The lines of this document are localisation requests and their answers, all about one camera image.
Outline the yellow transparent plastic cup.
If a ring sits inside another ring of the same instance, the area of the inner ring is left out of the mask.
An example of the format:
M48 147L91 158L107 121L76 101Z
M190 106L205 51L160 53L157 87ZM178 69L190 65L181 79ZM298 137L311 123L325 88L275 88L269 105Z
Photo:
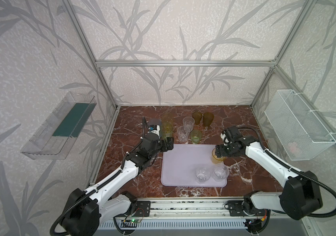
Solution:
M216 149L213 149L213 150L212 150L212 158L211 158L211 161L212 161L214 164L220 164L220 163L223 163L226 159L227 159L227 157L224 157L224 156L218 157L218 156L216 155Z

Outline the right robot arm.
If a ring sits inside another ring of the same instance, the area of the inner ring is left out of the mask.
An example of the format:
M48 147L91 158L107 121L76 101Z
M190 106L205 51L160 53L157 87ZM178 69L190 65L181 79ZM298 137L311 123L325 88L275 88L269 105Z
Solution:
M245 210L281 211L294 220L300 220L323 207L319 186L295 173L296 168L263 148L251 135L216 145L213 154L217 158L243 154L268 171L283 187L282 192L259 191L245 196Z

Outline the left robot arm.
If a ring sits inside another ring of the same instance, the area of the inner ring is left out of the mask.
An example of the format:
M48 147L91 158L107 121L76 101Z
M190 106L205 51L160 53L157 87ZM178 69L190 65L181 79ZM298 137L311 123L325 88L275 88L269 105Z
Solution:
M128 181L154 164L159 153L174 148L174 138L147 133L123 158L121 165L86 190L75 189L69 195L62 214L50 229L52 236L92 236L100 223L125 213L135 199L131 195L112 196Z

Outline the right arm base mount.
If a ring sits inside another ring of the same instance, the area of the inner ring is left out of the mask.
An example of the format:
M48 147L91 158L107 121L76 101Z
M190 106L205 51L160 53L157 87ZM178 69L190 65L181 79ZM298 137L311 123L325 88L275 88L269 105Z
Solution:
M224 208L229 211L230 216L264 217L266 214L264 209L257 209L252 204L241 200L227 201Z

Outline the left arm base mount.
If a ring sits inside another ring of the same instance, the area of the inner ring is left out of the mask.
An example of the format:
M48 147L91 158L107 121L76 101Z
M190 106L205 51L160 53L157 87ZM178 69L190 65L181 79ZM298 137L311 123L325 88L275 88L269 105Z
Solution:
M149 217L151 210L151 201L132 202L125 216Z

